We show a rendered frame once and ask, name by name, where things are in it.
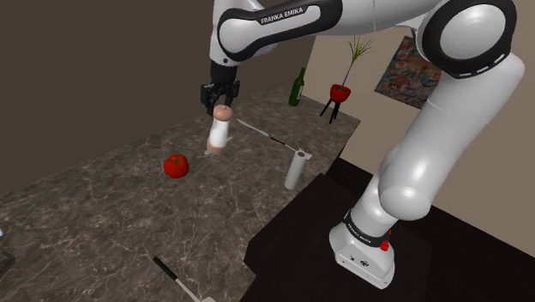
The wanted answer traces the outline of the white paper towel roll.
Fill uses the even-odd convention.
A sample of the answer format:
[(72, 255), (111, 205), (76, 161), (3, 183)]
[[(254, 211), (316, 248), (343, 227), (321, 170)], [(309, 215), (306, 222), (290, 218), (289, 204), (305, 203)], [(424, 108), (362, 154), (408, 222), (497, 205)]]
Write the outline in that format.
[(294, 153), (292, 162), (286, 174), (286, 180), (284, 183), (286, 189), (293, 190), (296, 187), (306, 160), (307, 156), (304, 151), (298, 150)]

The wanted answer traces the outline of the black handled spatula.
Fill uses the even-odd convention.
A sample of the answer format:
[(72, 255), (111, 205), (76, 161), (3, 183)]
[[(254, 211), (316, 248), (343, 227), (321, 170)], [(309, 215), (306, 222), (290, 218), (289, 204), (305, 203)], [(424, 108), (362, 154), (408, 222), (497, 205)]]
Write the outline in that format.
[(153, 257), (153, 261), (156, 265), (158, 265), (163, 272), (165, 272), (173, 281), (175, 281), (188, 295), (194, 302), (216, 302), (215, 299), (212, 297), (206, 297), (204, 299), (199, 299), (196, 297), (191, 290), (189, 290), (177, 277), (177, 275), (165, 264), (163, 263), (158, 257)]

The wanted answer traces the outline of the dark robot stand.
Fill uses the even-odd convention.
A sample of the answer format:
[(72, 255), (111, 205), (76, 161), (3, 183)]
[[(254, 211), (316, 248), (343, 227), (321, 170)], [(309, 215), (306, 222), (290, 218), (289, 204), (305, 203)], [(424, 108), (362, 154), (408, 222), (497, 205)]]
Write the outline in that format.
[(318, 175), (250, 240), (240, 302), (535, 302), (535, 258), (440, 210), (392, 229), (381, 290), (335, 262), (328, 241), (356, 196)]

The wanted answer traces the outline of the red tomato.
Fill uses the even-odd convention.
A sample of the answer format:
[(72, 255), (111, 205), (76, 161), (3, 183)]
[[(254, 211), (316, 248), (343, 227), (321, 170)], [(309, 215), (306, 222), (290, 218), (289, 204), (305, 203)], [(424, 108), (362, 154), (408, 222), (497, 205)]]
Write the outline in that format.
[(163, 164), (164, 172), (170, 178), (182, 178), (189, 172), (189, 162), (182, 154), (170, 155)]

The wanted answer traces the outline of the red pot plant on stand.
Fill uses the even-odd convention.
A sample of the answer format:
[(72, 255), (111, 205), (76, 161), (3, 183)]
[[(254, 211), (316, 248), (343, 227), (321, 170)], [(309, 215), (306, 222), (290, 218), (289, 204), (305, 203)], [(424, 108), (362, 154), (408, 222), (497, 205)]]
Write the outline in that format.
[(346, 86), (346, 81), (350, 75), (353, 65), (360, 57), (371, 52), (372, 43), (373, 39), (361, 39), (360, 36), (354, 36), (353, 40), (348, 42), (351, 50), (351, 63), (347, 69), (342, 83), (333, 84), (331, 86), (329, 90), (329, 100), (320, 113), (320, 116), (323, 116), (329, 106), (334, 103), (334, 108), (329, 119), (330, 124), (337, 118), (340, 105), (349, 98), (352, 92), (351, 89)]

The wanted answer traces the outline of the white and brown pepper mill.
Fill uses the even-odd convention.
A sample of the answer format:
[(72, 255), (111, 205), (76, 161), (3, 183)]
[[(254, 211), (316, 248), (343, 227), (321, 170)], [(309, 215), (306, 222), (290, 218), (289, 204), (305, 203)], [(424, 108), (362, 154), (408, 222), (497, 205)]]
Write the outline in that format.
[(207, 139), (207, 151), (221, 154), (228, 142), (228, 133), (233, 110), (227, 105), (217, 105), (213, 109), (213, 124)]

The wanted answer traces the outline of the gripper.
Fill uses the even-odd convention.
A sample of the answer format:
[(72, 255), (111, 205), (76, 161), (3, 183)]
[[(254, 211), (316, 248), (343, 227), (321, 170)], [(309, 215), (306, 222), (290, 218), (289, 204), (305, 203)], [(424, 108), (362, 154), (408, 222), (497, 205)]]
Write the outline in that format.
[(215, 61), (210, 65), (211, 81), (201, 85), (201, 103), (205, 105), (207, 114), (213, 115), (213, 108), (221, 95), (225, 96), (225, 105), (237, 98), (240, 81), (237, 79), (237, 66), (225, 66)]

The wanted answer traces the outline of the colourful wall painting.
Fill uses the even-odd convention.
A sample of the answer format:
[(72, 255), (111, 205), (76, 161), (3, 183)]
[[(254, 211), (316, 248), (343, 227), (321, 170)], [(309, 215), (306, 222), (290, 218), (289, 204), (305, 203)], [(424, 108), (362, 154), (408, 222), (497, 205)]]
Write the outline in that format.
[(414, 38), (405, 36), (377, 83), (375, 92), (421, 109), (441, 75), (440, 69), (420, 56)]

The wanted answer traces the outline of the green glass bottle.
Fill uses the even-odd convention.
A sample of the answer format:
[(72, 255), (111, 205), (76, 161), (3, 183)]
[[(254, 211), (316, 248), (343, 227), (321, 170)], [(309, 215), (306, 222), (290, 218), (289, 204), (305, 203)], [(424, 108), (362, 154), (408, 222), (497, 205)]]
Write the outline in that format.
[(288, 100), (288, 104), (290, 106), (298, 106), (300, 96), (302, 94), (303, 88), (304, 88), (304, 74), (305, 74), (306, 68), (303, 67), (300, 70), (300, 73), (296, 80), (294, 81), (292, 85), (292, 91)]

